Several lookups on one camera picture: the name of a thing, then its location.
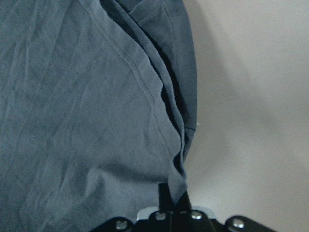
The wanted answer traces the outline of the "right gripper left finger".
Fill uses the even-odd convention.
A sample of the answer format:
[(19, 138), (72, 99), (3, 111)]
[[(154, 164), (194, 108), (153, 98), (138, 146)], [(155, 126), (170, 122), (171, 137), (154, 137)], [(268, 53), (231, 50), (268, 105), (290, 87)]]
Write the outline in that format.
[(174, 203), (172, 201), (169, 186), (167, 183), (160, 183), (158, 185), (158, 197), (159, 197), (159, 210), (160, 211), (173, 211)]

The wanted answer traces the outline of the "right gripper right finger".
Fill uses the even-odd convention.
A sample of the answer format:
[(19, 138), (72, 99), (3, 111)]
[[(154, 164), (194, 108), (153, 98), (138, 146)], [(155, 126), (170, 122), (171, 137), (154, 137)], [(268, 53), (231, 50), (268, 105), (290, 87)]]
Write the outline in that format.
[(175, 210), (179, 212), (192, 210), (191, 202), (187, 191), (181, 196), (181, 198), (176, 203)]

